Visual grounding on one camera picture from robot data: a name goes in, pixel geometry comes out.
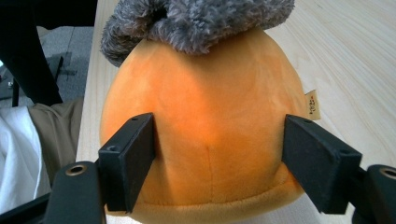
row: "black pants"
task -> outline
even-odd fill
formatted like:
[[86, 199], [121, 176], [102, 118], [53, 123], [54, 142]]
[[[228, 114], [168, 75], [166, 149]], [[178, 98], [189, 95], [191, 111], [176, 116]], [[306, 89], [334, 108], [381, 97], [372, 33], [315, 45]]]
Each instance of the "black pants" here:
[[0, 0], [0, 60], [34, 103], [62, 102], [36, 27], [93, 26], [97, 0]]

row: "gray carpet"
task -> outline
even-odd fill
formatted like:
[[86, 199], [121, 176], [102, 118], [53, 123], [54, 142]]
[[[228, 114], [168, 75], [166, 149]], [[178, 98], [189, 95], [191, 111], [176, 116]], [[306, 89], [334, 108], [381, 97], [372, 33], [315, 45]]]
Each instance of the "gray carpet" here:
[[[59, 93], [64, 102], [84, 96], [90, 61], [93, 27], [60, 27], [39, 32], [46, 57], [62, 55], [64, 64], [58, 75]], [[33, 102], [20, 96], [20, 105]], [[0, 108], [11, 107], [11, 99], [1, 100]]]

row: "fluffy gray hair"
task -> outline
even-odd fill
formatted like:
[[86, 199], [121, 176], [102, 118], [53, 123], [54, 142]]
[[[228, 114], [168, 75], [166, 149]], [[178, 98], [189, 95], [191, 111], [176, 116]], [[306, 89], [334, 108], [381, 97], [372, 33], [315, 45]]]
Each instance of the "fluffy gray hair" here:
[[120, 66], [143, 38], [206, 54], [219, 40], [284, 22], [294, 0], [120, 0], [106, 23], [101, 51]]

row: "brown cloth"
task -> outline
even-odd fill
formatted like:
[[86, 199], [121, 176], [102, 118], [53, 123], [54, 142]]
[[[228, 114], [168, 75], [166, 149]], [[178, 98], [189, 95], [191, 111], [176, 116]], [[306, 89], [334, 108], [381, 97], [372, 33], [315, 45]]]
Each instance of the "brown cloth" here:
[[78, 98], [63, 104], [36, 104], [29, 108], [50, 183], [59, 169], [76, 161], [82, 105], [83, 98]]

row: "orange plush body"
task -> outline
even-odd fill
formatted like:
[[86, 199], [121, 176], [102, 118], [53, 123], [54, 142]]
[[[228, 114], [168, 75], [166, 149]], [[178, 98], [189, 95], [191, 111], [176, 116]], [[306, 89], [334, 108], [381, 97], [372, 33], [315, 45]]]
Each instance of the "orange plush body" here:
[[254, 28], [203, 56], [143, 40], [104, 107], [102, 144], [152, 112], [156, 159], [132, 213], [147, 223], [228, 222], [303, 192], [281, 161], [286, 114], [306, 117], [302, 85], [281, 48]]

